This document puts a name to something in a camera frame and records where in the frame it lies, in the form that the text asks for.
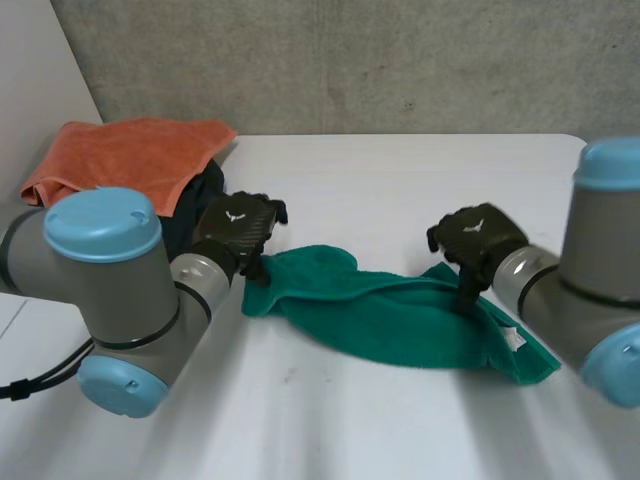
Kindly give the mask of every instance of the gray concrete wall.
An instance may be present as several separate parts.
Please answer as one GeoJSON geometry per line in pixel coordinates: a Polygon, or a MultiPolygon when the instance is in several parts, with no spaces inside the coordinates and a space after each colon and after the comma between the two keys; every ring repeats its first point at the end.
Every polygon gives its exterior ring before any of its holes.
{"type": "Polygon", "coordinates": [[[640,0],[53,0],[105,120],[640,132],[640,0]]]}

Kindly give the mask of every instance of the green towel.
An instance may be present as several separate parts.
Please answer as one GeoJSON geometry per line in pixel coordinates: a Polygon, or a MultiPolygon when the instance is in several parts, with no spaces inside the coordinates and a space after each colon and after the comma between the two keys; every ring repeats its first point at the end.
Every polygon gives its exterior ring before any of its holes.
{"type": "Polygon", "coordinates": [[[287,317],[338,351],[407,367],[491,366],[522,385],[540,382],[560,367],[488,300],[480,299],[469,317],[454,313],[458,276],[443,263],[415,278],[363,272],[348,252],[325,245],[264,262],[271,285],[247,282],[242,311],[287,317]]]}

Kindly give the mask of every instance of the gray robot arm segment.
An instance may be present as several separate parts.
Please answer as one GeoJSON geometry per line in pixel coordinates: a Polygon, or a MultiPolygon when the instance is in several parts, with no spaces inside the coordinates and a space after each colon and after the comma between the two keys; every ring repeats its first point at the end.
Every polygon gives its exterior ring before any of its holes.
{"type": "Polygon", "coordinates": [[[78,307],[95,348],[84,394],[113,413],[150,415],[198,345],[233,276],[270,281],[260,253],[281,201],[214,201],[190,253],[169,265],[150,201],[133,190],[77,193],[50,210],[0,206],[0,291],[78,307]]]}

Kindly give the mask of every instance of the black cable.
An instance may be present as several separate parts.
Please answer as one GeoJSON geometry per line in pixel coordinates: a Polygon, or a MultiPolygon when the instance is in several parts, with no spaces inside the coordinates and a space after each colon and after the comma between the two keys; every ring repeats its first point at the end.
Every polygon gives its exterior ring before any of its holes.
{"type": "Polygon", "coordinates": [[[29,398],[33,393],[42,392],[43,390],[60,385],[78,372],[82,360],[89,355],[92,350],[93,341],[89,339],[69,357],[48,372],[45,372],[32,380],[25,378],[11,382],[11,384],[6,387],[0,387],[0,399],[9,398],[12,401],[24,400],[29,398]]]}
{"type": "Polygon", "coordinates": [[[71,364],[71,362],[73,362],[76,358],[78,358],[80,355],[82,355],[82,353],[87,348],[89,348],[91,345],[93,345],[93,340],[91,340],[91,339],[87,340],[75,352],[73,352],[65,361],[63,361],[59,365],[55,366],[54,368],[52,368],[48,372],[43,373],[42,375],[32,379],[31,381],[34,382],[34,383],[44,382],[49,377],[54,376],[58,372],[61,372],[67,365],[71,364]]]}
{"type": "Polygon", "coordinates": [[[67,380],[72,378],[76,373],[78,373],[82,360],[84,360],[84,358],[87,355],[89,355],[92,350],[93,350],[93,347],[90,348],[87,352],[85,352],[85,354],[82,355],[82,357],[80,357],[80,359],[76,363],[74,363],[71,366],[71,368],[69,368],[66,372],[61,373],[57,377],[50,378],[49,380],[46,380],[40,383],[40,385],[36,387],[33,387],[33,390],[31,391],[31,393],[42,392],[43,390],[48,390],[49,388],[57,387],[61,383],[66,382],[67,380]]]}

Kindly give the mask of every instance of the white wall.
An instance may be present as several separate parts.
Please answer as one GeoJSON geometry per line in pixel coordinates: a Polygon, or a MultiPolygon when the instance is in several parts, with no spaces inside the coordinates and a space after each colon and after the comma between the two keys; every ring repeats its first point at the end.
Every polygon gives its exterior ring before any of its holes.
{"type": "Polygon", "coordinates": [[[66,122],[100,122],[48,0],[0,0],[0,201],[66,122]]]}

